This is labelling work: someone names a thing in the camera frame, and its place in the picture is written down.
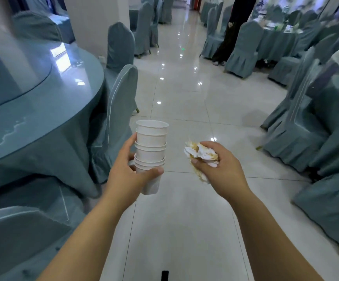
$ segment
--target crumpled paper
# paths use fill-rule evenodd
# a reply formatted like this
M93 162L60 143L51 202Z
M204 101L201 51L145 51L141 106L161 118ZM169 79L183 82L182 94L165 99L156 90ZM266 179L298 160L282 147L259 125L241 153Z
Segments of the crumpled paper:
M215 151L203 146L201 143L195 143L189 140L186 142L184 153L190 160L192 158L203 160L211 167L217 167L219 163L219 156L215 153ZM210 183L204 173L196 169L191 162L190 164L201 181Z

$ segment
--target black pants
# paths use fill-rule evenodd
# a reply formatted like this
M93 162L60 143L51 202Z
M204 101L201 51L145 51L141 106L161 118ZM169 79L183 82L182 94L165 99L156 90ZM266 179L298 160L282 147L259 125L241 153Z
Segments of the black pants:
M212 56L213 62L223 62L228 60L229 56L233 52L233 49L235 48L238 32L242 24L243 22L235 22L233 23L232 27L229 28L229 26L227 26L224 41L216 50L214 56Z

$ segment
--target stack of cups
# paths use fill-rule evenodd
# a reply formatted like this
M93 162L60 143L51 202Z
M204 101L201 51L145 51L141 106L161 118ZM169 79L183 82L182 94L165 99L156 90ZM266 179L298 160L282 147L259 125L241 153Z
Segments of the stack of cups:
M154 167L164 165L165 149L167 146L168 123L157 120L138 120L137 122L137 148L134 156L136 172L145 172ZM148 182L141 191L142 194L155 194L159 189L160 177Z

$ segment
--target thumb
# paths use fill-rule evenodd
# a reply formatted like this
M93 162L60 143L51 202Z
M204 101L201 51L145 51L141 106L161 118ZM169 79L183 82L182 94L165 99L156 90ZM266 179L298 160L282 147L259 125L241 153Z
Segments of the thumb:
M162 167L155 167L153 169L147 170L145 172L139 173L139 179L143 183L148 183L150 180L157 178L159 175L164 173L164 169Z
M213 168L210 167L203 160L191 159L191 163L193 164L193 166L195 166L196 169L203 172L206 176L208 176L209 171Z

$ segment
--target tiled floor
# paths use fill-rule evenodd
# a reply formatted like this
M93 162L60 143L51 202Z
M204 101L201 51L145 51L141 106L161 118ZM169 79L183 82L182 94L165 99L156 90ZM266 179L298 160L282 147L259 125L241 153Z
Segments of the tiled floor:
M132 117L170 124L159 192L141 195L121 219L101 280L253 280L237 218L210 185L201 183L183 154L188 138L213 138L241 161L251 189L326 281L339 280L339 256L291 197L307 179L255 150L258 127L286 91L254 72L246 80L199 58L206 28L196 12L172 9L172 25L159 25L159 49L135 59L139 69Z

